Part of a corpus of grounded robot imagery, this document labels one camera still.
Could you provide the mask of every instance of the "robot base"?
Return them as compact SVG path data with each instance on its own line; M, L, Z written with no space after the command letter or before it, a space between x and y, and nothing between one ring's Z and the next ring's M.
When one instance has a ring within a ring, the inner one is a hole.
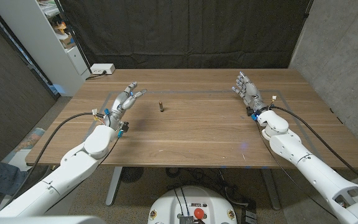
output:
M197 208L204 211L204 217L201 220L205 224L237 223L236 215L231 204L218 193L200 186L183 186L163 194L152 205L147 223L179 224L179 217L182 215L181 209L183 210L183 216L193 216L196 220L195 210Z

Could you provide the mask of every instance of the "white robotic arm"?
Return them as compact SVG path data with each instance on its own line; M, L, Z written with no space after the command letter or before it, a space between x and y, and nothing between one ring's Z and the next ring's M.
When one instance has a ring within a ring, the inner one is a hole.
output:
M358 223L358 185L354 184L323 161L301 143L301 139L288 128L288 122L263 103L253 83L242 72L233 90L248 106L247 113L264 126L262 135L279 156L290 161L306 177L312 186L326 199L341 223Z
M108 155L109 143L127 131L127 123L122 122L121 118L135 100L147 91L142 90L133 95L132 90L136 86L134 82L118 95L112 110L104 118L105 125L97 126L83 143L68 151L60 167L2 209L0 217L43 215L71 189L88 178Z

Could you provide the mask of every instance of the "tape outline on table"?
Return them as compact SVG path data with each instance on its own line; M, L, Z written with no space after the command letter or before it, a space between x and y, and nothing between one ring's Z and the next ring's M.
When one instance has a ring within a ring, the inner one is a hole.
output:
M284 99L284 96L282 95L280 90L259 90L261 93L276 93L280 99L283 101L285 107L287 108L287 110L291 111L290 105L287 103L287 101ZM102 107L100 107L99 111L103 111L106 108L107 103L110 100L111 95L113 94L118 94L118 93L122 93L122 91L110 91L108 96L106 97L104 103L102 104ZM232 90L205 90L205 91L148 91L147 94L172 94L172 93L233 93ZM321 157L320 153L318 152L318 150L316 149L316 147L314 146L314 144L311 142L308 134L306 133L306 131L302 128L300 122L294 118L292 116L292 118L294 119L296 125L299 127L303 137L305 137L306 141L308 142L312 153L317 156L319 159L321 159L322 161L323 158ZM84 140L91 134L91 132L93 131L95 125L96 125L97 121L93 121L91 126L88 129L88 132L85 134Z

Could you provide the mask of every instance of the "black curtain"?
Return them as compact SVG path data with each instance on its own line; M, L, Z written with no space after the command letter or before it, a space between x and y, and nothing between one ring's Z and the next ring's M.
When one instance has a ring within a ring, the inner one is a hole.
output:
M287 68L309 0L62 0L89 63Z

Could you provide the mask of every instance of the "wooden table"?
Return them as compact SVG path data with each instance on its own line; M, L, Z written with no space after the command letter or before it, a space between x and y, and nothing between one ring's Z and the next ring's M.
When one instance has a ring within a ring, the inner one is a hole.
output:
M122 120L129 122L129 131L103 163L116 167L106 204L113 202L123 166L279 168L264 146L255 122L247 117L245 104L231 91L239 71L116 70L113 75L88 80L33 147L26 162L34 163L52 131L64 119L94 108L100 111L110 108L118 93L137 81L135 90L146 88L148 92L125 113ZM358 169L358 140L299 72L242 71L255 83L266 104L272 95L277 95L276 106L292 110L303 118ZM164 112L160 112L158 101L163 102ZM345 168L303 124L282 111L276 113L289 122L291 130L313 154L335 169ZM65 124L50 142L40 164L59 164L66 152L82 143L95 125L92 116L82 116ZM284 167L294 168L281 157L276 158ZM277 198L271 172L262 170L267 183L271 182L267 184L270 197Z

